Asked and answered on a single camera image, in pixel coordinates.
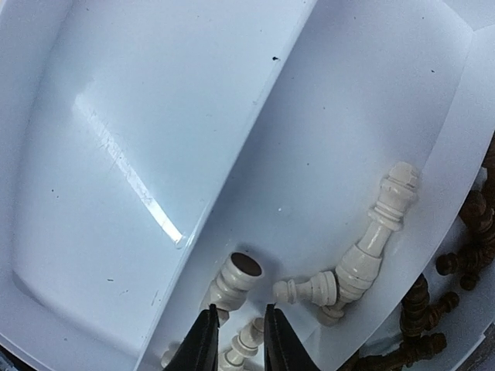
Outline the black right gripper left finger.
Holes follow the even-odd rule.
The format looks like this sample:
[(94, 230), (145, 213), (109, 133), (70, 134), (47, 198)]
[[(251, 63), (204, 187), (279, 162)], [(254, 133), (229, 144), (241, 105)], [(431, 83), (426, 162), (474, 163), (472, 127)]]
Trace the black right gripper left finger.
[(163, 371), (214, 371), (218, 365), (219, 317), (215, 304), (202, 310)]

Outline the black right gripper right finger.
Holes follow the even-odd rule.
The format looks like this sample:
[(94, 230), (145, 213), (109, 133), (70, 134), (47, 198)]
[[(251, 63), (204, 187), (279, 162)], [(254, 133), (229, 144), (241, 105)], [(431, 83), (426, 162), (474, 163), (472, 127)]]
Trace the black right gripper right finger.
[(264, 320), (265, 370), (319, 371), (283, 311), (268, 304)]

